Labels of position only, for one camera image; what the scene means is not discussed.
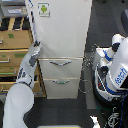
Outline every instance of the floor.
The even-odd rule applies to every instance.
[[[92,46],[110,47],[112,36],[119,33],[127,36],[123,30],[120,15],[128,7],[128,0],[93,0],[90,25],[85,48],[85,60],[81,71],[80,88],[77,99],[47,100],[35,98],[35,104],[25,116],[25,123],[29,128],[46,125],[79,125],[83,128],[93,128],[90,116],[97,116],[101,128],[104,128],[106,120],[101,114],[102,106],[94,97],[91,89],[93,58]],[[2,127],[3,105],[0,104],[0,126]]]

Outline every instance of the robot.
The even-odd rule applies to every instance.
[[[93,60],[94,94],[104,104],[114,106],[128,92],[128,38],[112,37],[112,47],[96,48]]]
[[[27,128],[23,117],[34,104],[34,71],[41,49],[41,45],[32,44],[21,62],[17,80],[6,97],[3,128]]]

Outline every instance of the drawer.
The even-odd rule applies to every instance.
[[[79,79],[44,79],[48,99],[77,98]]]
[[[1,6],[5,17],[26,17],[27,12],[23,12],[25,6]]]
[[[0,77],[17,76],[19,67],[0,67]],[[39,75],[38,67],[35,69],[35,75]]]
[[[0,66],[20,66],[28,49],[0,50]]]
[[[28,30],[0,31],[0,49],[29,48],[30,44]]]
[[[39,64],[43,78],[80,78],[83,59],[41,60]]]
[[[14,85],[15,82],[0,82],[0,93],[7,93],[8,90]],[[39,81],[35,81],[33,92],[41,92]]]

